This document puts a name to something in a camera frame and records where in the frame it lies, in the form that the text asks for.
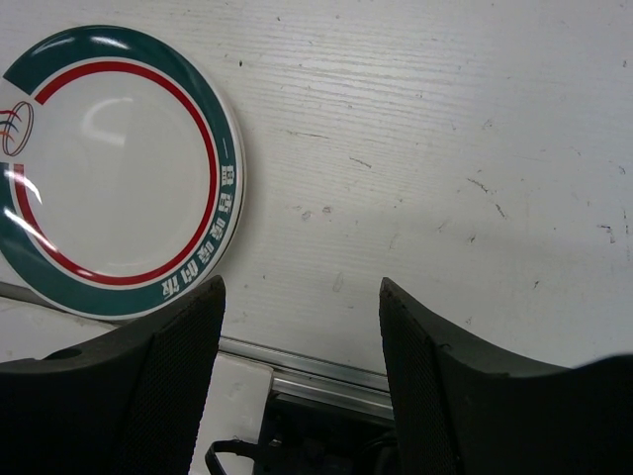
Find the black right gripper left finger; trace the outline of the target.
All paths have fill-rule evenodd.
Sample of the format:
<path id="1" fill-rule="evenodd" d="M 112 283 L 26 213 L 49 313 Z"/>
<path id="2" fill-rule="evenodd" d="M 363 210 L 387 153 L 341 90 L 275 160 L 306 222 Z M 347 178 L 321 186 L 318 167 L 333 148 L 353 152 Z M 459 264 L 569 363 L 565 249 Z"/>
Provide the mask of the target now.
<path id="1" fill-rule="evenodd" d="M 42 359 L 1 366 L 5 474 L 185 474 L 219 350 L 221 277 Z"/>

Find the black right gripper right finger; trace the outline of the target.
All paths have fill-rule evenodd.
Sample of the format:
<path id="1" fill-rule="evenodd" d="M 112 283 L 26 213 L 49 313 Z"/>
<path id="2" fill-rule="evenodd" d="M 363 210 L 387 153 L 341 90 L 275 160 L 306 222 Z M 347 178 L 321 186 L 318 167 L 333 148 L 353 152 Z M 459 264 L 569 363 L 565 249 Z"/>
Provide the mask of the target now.
<path id="1" fill-rule="evenodd" d="M 382 348 L 406 474 L 628 474 L 632 358 L 576 368 L 496 346 L 391 279 Z"/>

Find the green red rimmed plate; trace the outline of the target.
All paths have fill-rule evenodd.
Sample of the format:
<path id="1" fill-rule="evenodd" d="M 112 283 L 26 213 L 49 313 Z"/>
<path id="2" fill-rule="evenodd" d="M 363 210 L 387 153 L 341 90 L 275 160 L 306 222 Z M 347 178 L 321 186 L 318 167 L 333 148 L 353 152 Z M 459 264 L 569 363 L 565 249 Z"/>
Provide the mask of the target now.
<path id="1" fill-rule="evenodd" d="M 119 321 L 200 286 L 245 192 L 236 117 L 210 73 L 146 33 L 71 28 L 1 78 L 1 254 L 53 306 Z"/>

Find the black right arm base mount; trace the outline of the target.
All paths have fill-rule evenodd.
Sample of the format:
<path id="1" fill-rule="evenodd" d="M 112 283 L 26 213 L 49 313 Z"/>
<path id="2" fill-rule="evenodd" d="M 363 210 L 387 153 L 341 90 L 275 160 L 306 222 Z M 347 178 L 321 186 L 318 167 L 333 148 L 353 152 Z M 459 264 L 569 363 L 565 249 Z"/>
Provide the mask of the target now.
<path id="1" fill-rule="evenodd" d="M 266 401 L 255 442 L 234 437 L 211 444 L 211 474 L 232 474 L 220 456 L 253 463 L 253 474 L 401 474 L 394 423 L 378 416 L 284 393 Z"/>

